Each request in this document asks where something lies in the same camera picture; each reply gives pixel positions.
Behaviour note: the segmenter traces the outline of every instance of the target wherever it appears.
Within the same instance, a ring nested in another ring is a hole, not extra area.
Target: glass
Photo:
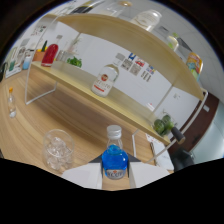
[[[149,10],[139,13],[130,22],[151,32],[159,23],[161,17],[162,15],[159,12],[155,10]]]
[[[47,132],[43,140],[43,157],[46,166],[60,173],[72,168],[74,162],[72,137],[59,129]]]

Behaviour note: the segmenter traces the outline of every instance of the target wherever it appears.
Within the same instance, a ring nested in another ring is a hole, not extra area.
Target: ceiling
[[[159,24],[171,32],[176,32],[182,40],[198,54],[203,61],[199,85],[207,89],[224,103],[224,73],[222,65],[210,44],[200,31],[183,16],[169,9],[167,6],[150,0],[129,0],[132,7],[127,8],[120,18],[130,20],[142,11],[157,10],[162,14]]]

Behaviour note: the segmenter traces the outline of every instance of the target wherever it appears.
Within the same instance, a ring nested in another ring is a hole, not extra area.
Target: bottle cap
[[[109,139],[121,138],[121,127],[118,125],[110,125],[107,127],[107,136]]]
[[[132,6],[132,3],[129,1],[119,1],[118,4],[123,6]]]

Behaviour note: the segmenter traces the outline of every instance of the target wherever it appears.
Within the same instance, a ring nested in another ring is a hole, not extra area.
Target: blue bottle
[[[24,63],[23,63],[23,69],[24,70],[29,68],[30,62],[31,62],[31,56],[28,55],[28,56],[26,56],[26,58],[24,60]]]
[[[110,125],[107,127],[107,136],[109,138],[107,149],[102,154],[102,163],[105,175],[112,180],[118,180],[125,176],[128,155],[122,149],[121,127]]]

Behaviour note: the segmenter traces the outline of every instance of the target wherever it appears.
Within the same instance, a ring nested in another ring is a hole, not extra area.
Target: bottle label
[[[126,170],[106,170],[106,175],[109,179],[119,180],[124,177]]]
[[[99,75],[93,83],[92,89],[100,93],[100,95],[107,95],[113,87],[113,81],[108,78],[107,74]]]

